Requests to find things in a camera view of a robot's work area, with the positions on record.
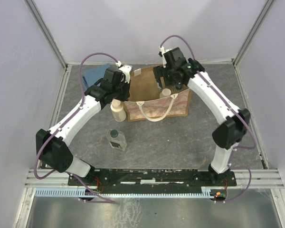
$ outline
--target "white label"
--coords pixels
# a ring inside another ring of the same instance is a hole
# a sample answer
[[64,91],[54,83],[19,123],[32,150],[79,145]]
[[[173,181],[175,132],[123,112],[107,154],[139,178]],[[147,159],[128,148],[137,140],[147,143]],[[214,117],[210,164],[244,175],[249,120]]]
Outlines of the white label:
[[139,68],[139,69],[137,69],[137,70],[134,71],[134,76],[138,76],[138,75],[140,75],[141,73],[142,73],[142,69]]

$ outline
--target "plastic bottle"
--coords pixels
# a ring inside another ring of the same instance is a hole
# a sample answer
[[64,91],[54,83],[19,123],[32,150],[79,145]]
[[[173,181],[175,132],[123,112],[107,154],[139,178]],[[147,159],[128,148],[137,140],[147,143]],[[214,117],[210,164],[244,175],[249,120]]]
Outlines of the plastic bottle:
[[108,139],[113,149],[125,151],[125,148],[127,147],[127,142],[125,140],[124,133],[118,130],[109,130],[106,135],[106,138]]
[[124,107],[121,101],[113,99],[111,103],[111,110],[112,110],[113,117],[117,122],[122,122],[126,119],[127,114],[124,110]]
[[164,98],[170,95],[171,95],[171,90],[166,88],[163,89],[162,92],[160,93],[160,98]]

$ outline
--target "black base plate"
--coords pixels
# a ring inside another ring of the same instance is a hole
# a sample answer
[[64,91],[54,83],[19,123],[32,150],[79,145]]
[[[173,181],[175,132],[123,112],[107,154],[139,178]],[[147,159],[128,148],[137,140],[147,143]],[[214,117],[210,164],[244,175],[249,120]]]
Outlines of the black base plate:
[[[98,177],[102,183],[103,194],[180,194],[201,193],[201,187],[236,186],[234,172],[230,171],[222,180],[211,179],[209,171],[198,170],[151,170],[151,169],[95,169],[94,178]],[[97,182],[83,181],[89,186],[96,186]],[[69,178],[69,186],[81,186],[75,178]]]

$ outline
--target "brown paper bag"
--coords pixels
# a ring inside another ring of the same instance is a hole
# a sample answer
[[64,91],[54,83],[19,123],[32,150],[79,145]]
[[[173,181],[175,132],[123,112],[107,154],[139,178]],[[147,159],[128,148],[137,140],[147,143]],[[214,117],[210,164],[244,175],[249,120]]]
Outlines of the brown paper bag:
[[123,102],[129,122],[146,119],[156,122],[165,117],[188,115],[192,91],[184,85],[181,90],[174,86],[166,87],[171,90],[171,96],[159,98],[162,90],[157,86],[154,67],[139,69],[131,74],[130,97]]

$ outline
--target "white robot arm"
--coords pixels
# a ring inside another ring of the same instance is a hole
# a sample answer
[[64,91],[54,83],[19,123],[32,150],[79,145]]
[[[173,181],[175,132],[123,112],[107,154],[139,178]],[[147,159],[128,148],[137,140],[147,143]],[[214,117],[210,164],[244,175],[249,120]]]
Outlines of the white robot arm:
[[128,99],[131,70],[132,67],[129,65],[123,65],[118,70],[107,69],[104,78],[86,90],[83,105],[80,100],[55,126],[48,131],[40,129],[36,134],[37,152],[53,133],[56,134],[44,148],[39,159],[58,172],[69,172],[80,177],[86,177],[93,172],[94,167],[74,157],[68,147],[78,131],[105,105],[115,98],[121,101]]
[[216,177],[224,176],[228,172],[228,161],[234,147],[238,145],[246,134],[246,128],[235,116],[239,114],[248,124],[250,112],[229,101],[225,95],[214,85],[204,67],[195,59],[188,62],[180,49],[164,50],[160,48],[163,66],[153,69],[155,78],[161,84],[163,77],[166,85],[179,87],[186,85],[195,92],[214,114],[219,127],[213,132],[212,137],[217,144],[214,159],[209,165]]

